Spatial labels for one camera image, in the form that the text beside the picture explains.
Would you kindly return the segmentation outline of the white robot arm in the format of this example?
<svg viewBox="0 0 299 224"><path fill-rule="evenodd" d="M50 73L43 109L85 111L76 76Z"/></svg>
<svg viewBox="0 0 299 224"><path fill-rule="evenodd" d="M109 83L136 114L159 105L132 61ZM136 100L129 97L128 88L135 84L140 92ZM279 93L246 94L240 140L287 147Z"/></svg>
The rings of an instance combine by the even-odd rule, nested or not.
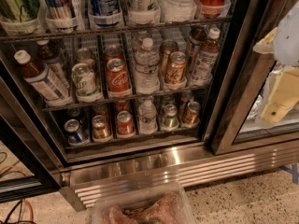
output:
<svg viewBox="0 0 299 224"><path fill-rule="evenodd" d="M270 73L264 88L263 101L258 106L257 120L264 127L279 123L299 101L299 1L253 50L272 54L284 67Z"/></svg>

